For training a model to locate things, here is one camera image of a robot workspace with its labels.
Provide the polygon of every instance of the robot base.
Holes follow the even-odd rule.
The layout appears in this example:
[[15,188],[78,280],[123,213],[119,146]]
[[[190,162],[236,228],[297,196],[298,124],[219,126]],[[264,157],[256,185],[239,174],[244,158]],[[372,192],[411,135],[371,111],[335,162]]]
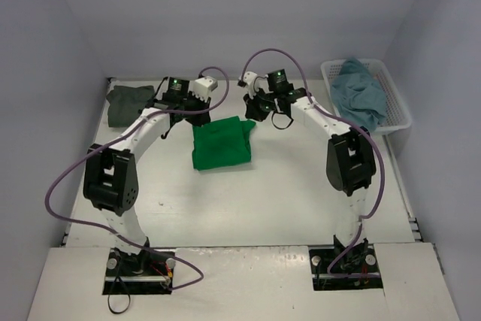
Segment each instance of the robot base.
[[[368,247],[367,244],[359,244],[356,247],[362,249],[361,252],[357,253],[358,256],[362,255],[362,258],[356,257],[359,262],[346,264],[344,269],[341,269],[340,266],[335,266],[332,272],[335,274],[379,274],[374,248]],[[313,275],[314,291],[383,288],[383,281],[380,277],[339,278],[328,274],[328,266],[339,252],[339,249],[336,247],[309,247],[310,269]]]
[[[175,256],[172,251],[163,251]],[[170,295],[171,279],[174,276],[174,265],[168,268],[172,259],[166,259],[149,254],[148,260],[140,270],[129,267],[129,262],[122,257],[136,257],[121,255],[117,249],[110,250],[105,270],[104,289],[102,295]]]

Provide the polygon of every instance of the white connector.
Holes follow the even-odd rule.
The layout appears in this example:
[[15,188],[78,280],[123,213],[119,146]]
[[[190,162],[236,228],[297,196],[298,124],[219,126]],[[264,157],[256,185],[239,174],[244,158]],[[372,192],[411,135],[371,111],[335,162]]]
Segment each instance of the white connector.
[[246,74],[244,74],[244,78],[242,79],[242,81],[246,84],[245,88],[247,88],[247,94],[249,94],[249,98],[251,99],[254,98],[260,88],[259,82],[256,82],[257,78],[264,77],[259,76],[253,71],[246,71]]
[[206,101],[210,98],[212,91],[217,88],[217,80],[212,77],[203,77],[194,81],[192,93],[195,97]]

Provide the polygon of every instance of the gray cloth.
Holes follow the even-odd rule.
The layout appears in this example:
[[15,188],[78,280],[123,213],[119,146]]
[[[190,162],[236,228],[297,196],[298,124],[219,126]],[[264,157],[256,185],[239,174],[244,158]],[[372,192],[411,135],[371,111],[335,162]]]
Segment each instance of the gray cloth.
[[108,94],[109,127],[128,127],[141,114],[147,101],[155,94],[153,86],[115,86]]
[[356,58],[346,60],[332,82],[331,99],[343,118],[369,132],[376,130],[387,117],[383,88]]

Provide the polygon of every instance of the screw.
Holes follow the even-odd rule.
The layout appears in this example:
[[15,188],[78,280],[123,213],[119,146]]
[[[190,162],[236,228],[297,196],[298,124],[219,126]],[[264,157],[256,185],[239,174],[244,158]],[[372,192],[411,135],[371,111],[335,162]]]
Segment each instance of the screw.
[[174,267],[175,267],[175,259],[167,259],[167,261],[165,261],[165,264],[171,269],[173,270]]
[[376,264],[376,257],[374,257],[373,255],[367,255],[366,256],[366,263],[369,266],[374,266]]
[[313,256],[312,259],[310,259],[314,267],[317,267],[319,263],[321,263],[321,257],[320,256]]
[[116,259],[108,259],[107,261],[107,269],[114,270],[117,267],[117,260]]

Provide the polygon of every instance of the red wire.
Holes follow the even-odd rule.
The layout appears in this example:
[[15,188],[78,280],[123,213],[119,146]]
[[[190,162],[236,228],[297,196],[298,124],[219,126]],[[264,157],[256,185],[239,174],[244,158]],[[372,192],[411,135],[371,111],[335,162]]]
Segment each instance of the red wire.
[[153,267],[153,265],[150,265],[150,267],[153,268],[155,271],[157,271],[157,273],[160,274],[161,276],[166,277],[161,271],[159,271],[157,268]]

